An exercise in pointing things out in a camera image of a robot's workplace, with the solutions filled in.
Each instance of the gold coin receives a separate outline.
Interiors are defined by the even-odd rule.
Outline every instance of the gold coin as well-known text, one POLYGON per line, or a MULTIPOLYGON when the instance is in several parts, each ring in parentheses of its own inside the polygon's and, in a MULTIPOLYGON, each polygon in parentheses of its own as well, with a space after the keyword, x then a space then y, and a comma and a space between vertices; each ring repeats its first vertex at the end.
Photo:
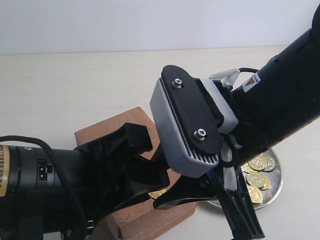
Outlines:
POLYGON ((241 166, 242 172, 245 172, 247 174, 255 173, 257 172, 256 170, 253 170, 248 163, 244 164, 241 166))
POLYGON ((251 198, 251 202, 253 202, 254 204, 261 204, 264 200, 264 195, 262 194, 260 189, 250 185, 247 185, 247 188, 251 198))
POLYGON ((254 159, 249 161, 249 166, 257 171, 261 171, 266 168, 267 162, 262 156, 256 156, 254 159))
POLYGON ((263 187, 261 187, 260 189, 261 190, 267 190, 271 187, 271 181, 270 181, 270 178, 267 177, 266 175, 262 174, 263 177, 265 178, 265 184, 263 185, 263 187))
POLYGON ((161 189, 161 190, 159 190, 159 191, 149 192, 148 194, 149 194, 150 198, 152 198, 152 199, 157 199, 157 198, 160 197, 162 194, 164 194, 166 191, 167 191, 167 189, 164 188, 164 189, 161 189))
POLYGON ((266 184, 266 178, 259 172, 249 173, 246 180, 248 184, 256 188, 262 188, 266 184))
POLYGON ((263 171, 271 172, 272 170, 274 170, 276 168, 277 163, 273 157, 265 155, 262 157, 262 159, 266 163, 266 167, 265 167, 265 169, 263 169, 263 171))

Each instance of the silver tray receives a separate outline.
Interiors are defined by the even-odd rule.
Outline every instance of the silver tray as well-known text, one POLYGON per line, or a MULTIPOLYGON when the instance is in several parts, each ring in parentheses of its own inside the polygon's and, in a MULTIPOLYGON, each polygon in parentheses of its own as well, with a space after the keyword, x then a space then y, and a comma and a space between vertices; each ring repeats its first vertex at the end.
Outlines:
MULTIPOLYGON (((262 209, 268 206, 269 204, 271 204, 278 197, 284 181, 283 170, 282 170, 279 158, 277 157, 275 152, 272 149, 270 149, 270 150, 267 150, 264 153, 264 155, 273 157, 276 161, 276 167, 271 172, 263 172, 264 175, 270 178, 271 188, 269 188, 268 190, 262 190, 263 202, 259 204, 253 204, 255 210, 262 209)), ((243 175, 245 179, 247 179, 248 174, 244 172, 243 175)), ((206 201, 206 202, 211 206, 214 206, 218 209, 222 209, 219 200, 212 200, 212 201, 206 201)))

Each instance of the metal screw head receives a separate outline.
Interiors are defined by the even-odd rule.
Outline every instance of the metal screw head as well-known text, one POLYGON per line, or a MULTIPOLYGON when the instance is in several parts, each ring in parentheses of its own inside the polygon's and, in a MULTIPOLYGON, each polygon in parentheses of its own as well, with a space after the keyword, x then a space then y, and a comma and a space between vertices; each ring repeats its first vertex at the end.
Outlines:
POLYGON ((173 82, 172 82, 172 86, 174 86, 176 89, 180 89, 182 87, 182 80, 179 78, 176 78, 173 82))
POLYGON ((199 141, 203 141, 203 140, 205 140, 205 137, 207 136, 207 133, 202 128, 199 128, 197 131, 195 131, 193 133, 193 136, 195 137, 195 139, 197 139, 199 141))

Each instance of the wire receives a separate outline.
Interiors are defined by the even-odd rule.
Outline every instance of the wire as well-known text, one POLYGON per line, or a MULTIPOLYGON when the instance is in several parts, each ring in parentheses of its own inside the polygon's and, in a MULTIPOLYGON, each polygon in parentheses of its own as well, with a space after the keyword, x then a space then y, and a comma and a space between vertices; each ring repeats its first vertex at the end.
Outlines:
POLYGON ((9 136, 0 136, 0 142, 10 142, 10 141, 15 141, 15 142, 22 142, 22 143, 28 143, 28 144, 35 144, 38 145, 43 149, 43 151, 48 155, 50 158, 52 165, 56 171, 57 176, 60 179, 61 185, 64 187, 67 195, 69 196, 70 200, 75 206, 75 210, 77 211, 80 221, 81 221, 81 240, 84 240, 87 236, 87 220, 86 220, 86 215, 84 213, 84 210, 73 192, 73 190, 70 187, 69 181, 60 167, 54 152, 52 148, 44 141, 38 139, 38 138, 33 138, 33 137, 26 137, 26 136, 14 136, 14 135, 9 135, 9 136))
POLYGON ((247 72, 247 73, 254 73, 255 74, 259 70, 255 69, 255 68, 250 68, 250 67, 241 67, 241 68, 239 68, 239 71, 240 71, 240 73, 247 72))

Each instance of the white table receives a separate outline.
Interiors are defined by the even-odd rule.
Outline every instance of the white table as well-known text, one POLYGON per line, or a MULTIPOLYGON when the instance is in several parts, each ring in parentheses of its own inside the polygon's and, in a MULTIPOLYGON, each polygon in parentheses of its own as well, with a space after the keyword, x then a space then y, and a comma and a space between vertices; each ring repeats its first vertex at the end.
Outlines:
MULTIPOLYGON (((53 148, 73 149, 74 132, 84 127, 137 106, 151 116, 150 97, 165 65, 206 78, 226 69, 260 68, 283 48, 0 56, 0 135, 32 136, 53 148)), ((236 85, 248 76, 244 73, 236 85)), ((268 240, 318 238, 319 129, 318 120, 274 148, 284 169, 283 189, 273 204, 257 212, 268 240)), ((222 212, 205 203, 159 237, 231 238, 222 212)))

